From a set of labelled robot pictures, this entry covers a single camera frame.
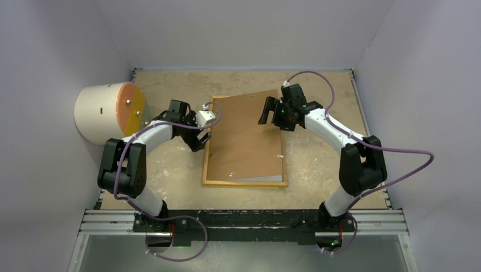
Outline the building photo print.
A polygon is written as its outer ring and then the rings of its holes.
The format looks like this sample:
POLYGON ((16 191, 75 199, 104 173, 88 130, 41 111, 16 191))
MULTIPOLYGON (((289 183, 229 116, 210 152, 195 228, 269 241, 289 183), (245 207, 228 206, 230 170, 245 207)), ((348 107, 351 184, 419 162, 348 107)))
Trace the building photo print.
POLYGON ((244 177, 244 178, 231 178, 231 181, 239 182, 283 182, 282 175, 273 176, 256 176, 256 177, 244 177))

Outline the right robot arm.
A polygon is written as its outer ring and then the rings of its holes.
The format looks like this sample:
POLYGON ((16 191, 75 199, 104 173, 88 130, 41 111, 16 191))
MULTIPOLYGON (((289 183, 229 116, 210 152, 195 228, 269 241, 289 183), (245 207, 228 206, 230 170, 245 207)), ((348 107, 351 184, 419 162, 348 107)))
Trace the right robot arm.
POLYGON ((376 188, 386 181, 387 170, 381 141, 375 136, 365 137, 349 130, 316 101, 308 102, 299 84, 285 86, 282 96, 268 96, 258 123, 272 123, 284 131, 296 126, 312 131, 324 139, 340 156, 339 187, 319 206, 319 225, 327 231, 341 222, 349 206, 361 193, 376 188))

